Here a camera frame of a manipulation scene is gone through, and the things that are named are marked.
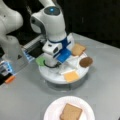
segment table surface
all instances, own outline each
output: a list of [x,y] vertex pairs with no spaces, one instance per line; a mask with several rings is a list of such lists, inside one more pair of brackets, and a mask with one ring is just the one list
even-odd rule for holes
[[35,61],[9,85],[0,86],[0,120],[43,120],[47,107],[63,96],[80,97],[92,107],[96,120],[120,117],[120,49],[73,33],[94,60],[84,83],[60,92],[48,87]]

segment food item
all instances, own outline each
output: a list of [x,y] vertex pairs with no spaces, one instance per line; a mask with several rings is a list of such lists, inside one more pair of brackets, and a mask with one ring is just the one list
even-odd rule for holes
[[76,73],[76,71],[72,71],[72,72],[65,73],[64,78],[67,82],[73,82],[75,80],[80,79],[80,76]]
[[79,44],[79,43],[76,43],[74,45],[74,47],[72,48],[72,55],[73,56],[80,56],[82,55],[82,53],[86,50],[86,47]]
[[82,109],[67,103],[60,115],[60,120],[79,120],[81,114]]
[[92,63],[93,63],[93,59],[90,57],[85,57],[79,62],[80,66],[84,68],[90,66]]

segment background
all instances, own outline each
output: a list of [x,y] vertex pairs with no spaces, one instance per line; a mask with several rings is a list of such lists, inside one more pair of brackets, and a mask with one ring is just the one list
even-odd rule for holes
[[[30,27],[30,15],[38,12],[43,6],[38,0],[4,0],[4,2],[20,12],[24,19],[24,25],[11,34],[19,39],[20,44],[28,43],[38,35]],[[75,32],[120,48],[119,0],[57,0],[57,2],[64,12],[67,33]]]

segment white plate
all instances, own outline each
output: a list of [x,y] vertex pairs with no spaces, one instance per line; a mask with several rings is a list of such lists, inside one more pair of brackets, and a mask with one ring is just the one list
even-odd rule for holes
[[73,96],[62,97],[51,103],[45,112],[44,120],[60,120],[60,115],[67,103],[83,110],[79,120],[95,120],[95,116],[90,105],[84,100]]

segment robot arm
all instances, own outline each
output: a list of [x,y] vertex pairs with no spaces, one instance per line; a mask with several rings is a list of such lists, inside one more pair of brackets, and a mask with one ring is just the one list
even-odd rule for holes
[[23,25],[22,16],[5,5],[0,0],[0,45],[5,55],[3,59],[9,61],[15,72],[18,72],[25,64],[25,58],[16,37],[7,34],[17,30]]
[[62,54],[68,52],[66,53],[68,56],[66,58],[64,57],[65,60],[69,57],[70,51],[67,49],[67,46],[71,42],[67,39],[65,21],[61,9],[55,6],[51,0],[39,1],[45,8],[31,16],[31,26],[37,33],[43,34],[42,31],[45,31],[47,36],[47,42],[43,46],[44,56],[46,58],[45,64],[52,67],[61,59]]
[[51,0],[39,0],[44,7],[55,6]]
[[51,0],[40,0],[44,9],[31,16],[31,27],[36,33],[46,34],[51,41],[61,41],[66,37],[62,11]]

